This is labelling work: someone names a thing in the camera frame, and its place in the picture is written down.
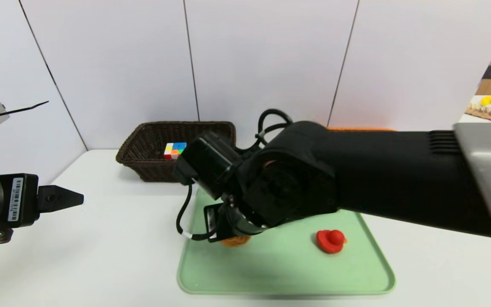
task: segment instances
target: white backdrop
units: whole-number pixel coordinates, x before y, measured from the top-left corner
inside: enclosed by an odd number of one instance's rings
[[[88,149],[139,124],[198,120],[181,0],[23,0]]]
[[[0,174],[36,174],[46,185],[86,151],[19,2],[0,0],[0,101],[14,110],[47,100],[0,125]]]
[[[232,121],[243,148],[270,107],[327,124],[357,0],[185,4],[200,120]]]
[[[487,16],[487,0],[360,0],[329,124],[451,129],[491,60]]]

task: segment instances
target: green tray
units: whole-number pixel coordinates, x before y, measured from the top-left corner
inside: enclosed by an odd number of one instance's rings
[[[216,203],[198,190],[192,233],[205,233],[203,207]],[[343,251],[329,255],[315,243],[322,229],[339,229]],[[179,286],[204,295],[381,295],[395,276],[360,214],[341,210],[255,235],[243,246],[188,240]]]

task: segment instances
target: black antenna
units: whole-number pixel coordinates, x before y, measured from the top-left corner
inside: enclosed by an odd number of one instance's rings
[[[35,109],[36,107],[39,107],[39,105],[43,105],[45,103],[47,103],[49,101],[45,101],[45,102],[41,102],[41,103],[37,103],[36,105],[34,105],[33,107],[24,107],[23,109],[18,109],[18,110],[14,110],[14,111],[9,111],[9,112],[4,112],[4,113],[0,113],[0,116],[3,116],[3,115],[7,115],[7,114],[12,114],[12,113],[18,113],[18,112],[22,112],[22,111],[27,111],[27,110],[31,110],[31,109]]]

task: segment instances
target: sticker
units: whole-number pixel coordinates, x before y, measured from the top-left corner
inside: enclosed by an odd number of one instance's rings
[[[206,215],[208,219],[208,232],[212,231],[215,228],[215,210],[208,209],[206,210]],[[217,237],[217,233],[214,233],[210,239],[215,239]]]
[[[20,213],[20,200],[22,198],[22,182],[23,178],[12,179],[12,190],[10,192],[10,203],[9,203],[9,217],[7,221],[16,222],[18,221],[18,215]]]

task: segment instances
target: wicker basket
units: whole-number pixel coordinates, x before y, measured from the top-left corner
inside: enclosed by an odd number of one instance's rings
[[[173,178],[176,160],[164,159],[169,142],[191,142],[208,131],[236,144],[236,128],[226,121],[159,121],[141,124],[122,144],[117,162],[133,169],[146,182],[177,182]]]

